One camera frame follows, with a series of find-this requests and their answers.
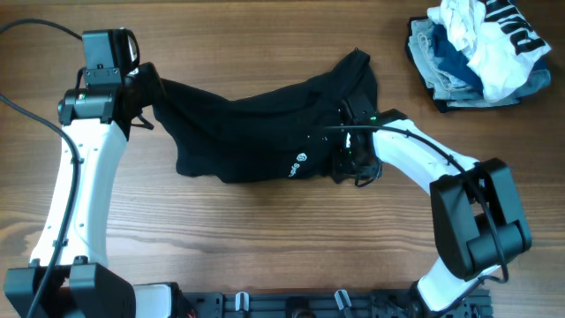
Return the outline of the black shorts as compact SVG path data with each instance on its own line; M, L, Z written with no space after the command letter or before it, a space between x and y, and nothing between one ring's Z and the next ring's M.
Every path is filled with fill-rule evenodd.
M222 182L329 176L346 135L342 100L367 94L376 108L370 57L354 49L329 72L239 100L162 77L164 99L154 116L177 146L176 171Z

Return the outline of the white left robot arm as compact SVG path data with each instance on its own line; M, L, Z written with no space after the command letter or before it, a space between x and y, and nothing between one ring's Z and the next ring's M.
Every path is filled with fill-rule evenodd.
M48 219L4 294L21 317L173 317L177 285L133 285L108 268L109 203L132 120L164 99L151 63L124 82L71 89L59 104L62 153Z

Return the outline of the dark blue garment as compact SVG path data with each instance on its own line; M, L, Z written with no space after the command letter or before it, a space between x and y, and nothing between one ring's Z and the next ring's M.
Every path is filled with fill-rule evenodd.
M483 96L483 83L480 77L467 65L469 59L461 51L457 51L448 40L447 30L443 25L432 23L431 48L433 57L438 62L437 69L456 80L456 84L463 83L463 90L478 93ZM511 96L519 98L533 95L551 83L551 74L546 68L546 62L540 58L533 66L527 81L517 88Z

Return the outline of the white printed t-shirt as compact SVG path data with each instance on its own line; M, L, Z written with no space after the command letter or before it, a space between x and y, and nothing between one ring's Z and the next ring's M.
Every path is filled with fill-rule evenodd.
M483 96L498 102L523 86L534 65L551 51L508 0L442 0L427 17L447 31L448 41L481 79Z

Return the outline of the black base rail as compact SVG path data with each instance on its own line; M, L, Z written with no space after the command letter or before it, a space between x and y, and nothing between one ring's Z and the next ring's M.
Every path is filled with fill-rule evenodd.
M195 306L194 317L292 318L292 317L446 317L493 318L490 292L478 289L458 303L433 312L412 290L376 290L365 293L345 290L333 293L237 294L192 292L185 297Z

